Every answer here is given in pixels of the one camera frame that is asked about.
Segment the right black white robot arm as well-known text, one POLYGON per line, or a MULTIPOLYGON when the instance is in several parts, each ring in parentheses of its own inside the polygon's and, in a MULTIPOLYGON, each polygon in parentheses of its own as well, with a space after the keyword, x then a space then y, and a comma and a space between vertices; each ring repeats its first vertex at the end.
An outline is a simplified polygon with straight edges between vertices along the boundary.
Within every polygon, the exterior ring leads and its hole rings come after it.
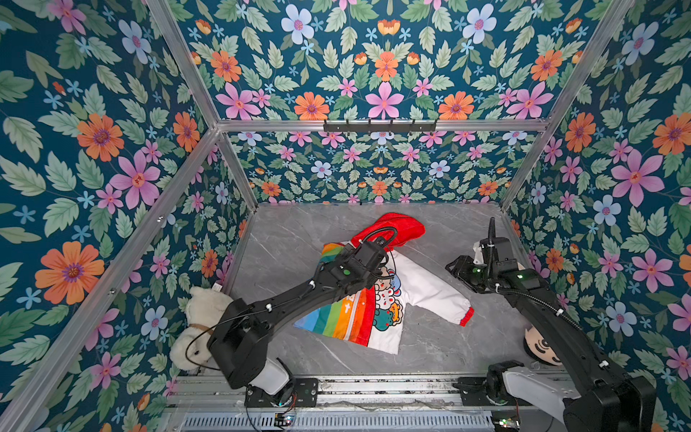
POLYGON ((499 294, 545 338, 570 378, 541 376, 518 361, 491 365, 485 394, 495 404, 526 401, 569 431, 649 431, 656 390, 612 361, 559 304, 548 281, 522 269, 509 239, 494 224, 472 256, 460 255, 446 270, 478 294, 499 294))

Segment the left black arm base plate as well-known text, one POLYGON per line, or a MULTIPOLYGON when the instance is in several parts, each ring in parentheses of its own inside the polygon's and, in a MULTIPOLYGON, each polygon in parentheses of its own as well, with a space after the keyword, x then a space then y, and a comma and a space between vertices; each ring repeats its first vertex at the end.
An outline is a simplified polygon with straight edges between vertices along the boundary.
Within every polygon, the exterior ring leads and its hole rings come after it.
POLYGON ((314 408, 317 405, 319 384, 316 378, 293 378, 275 395, 250 386, 246 394, 245 406, 247 408, 314 408))

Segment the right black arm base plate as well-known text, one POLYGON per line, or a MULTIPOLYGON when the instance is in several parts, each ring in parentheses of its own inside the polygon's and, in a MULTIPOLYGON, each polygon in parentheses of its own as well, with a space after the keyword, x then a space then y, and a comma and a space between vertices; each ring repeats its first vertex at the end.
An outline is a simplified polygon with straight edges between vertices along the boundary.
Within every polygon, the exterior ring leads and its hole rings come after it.
POLYGON ((503 382, 496 376, 462 376, 453 383, 465 404, 489 404, 507 406, 518 404, 521 408, 530 403, 517 399, 507 392, 503 382))

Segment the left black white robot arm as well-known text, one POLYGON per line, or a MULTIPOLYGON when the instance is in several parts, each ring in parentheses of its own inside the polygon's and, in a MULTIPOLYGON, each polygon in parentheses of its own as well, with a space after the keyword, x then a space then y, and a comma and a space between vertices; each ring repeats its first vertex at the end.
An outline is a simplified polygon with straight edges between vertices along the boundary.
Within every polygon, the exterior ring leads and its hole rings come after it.
POLYGON ((295 379, 283 362, 267 356, 275 333, 314 310, 374 287, 388 260, 385 248, 397 235, 392 227, 375 230, 359 246, 344 246, 332 261, 318 264, 311 279, 291 290, 252 304, 233 301, 207 342, 230 387, 263 391, 278 406, 288 403, 295 379))

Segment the rainbow white red-hooded kids jacket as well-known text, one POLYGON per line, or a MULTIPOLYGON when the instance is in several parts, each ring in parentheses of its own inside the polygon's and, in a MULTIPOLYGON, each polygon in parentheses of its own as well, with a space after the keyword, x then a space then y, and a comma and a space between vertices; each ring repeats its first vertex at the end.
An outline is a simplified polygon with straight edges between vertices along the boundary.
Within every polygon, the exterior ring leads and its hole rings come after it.
POLYGON ((310 312, 293 326, 392 355, 399 353, 408 306, 423 308, 451 324, 465 326, 474 314, 470 301, 397 250, 425 233, 422 222, 390 212, 350 241, 326 244, 321 261, 329 263, 346 246, 358 246, 365 239, 388 241, 385 250, 390 254, 389 260, 380 267, 383 278, 369 289, 310 312))

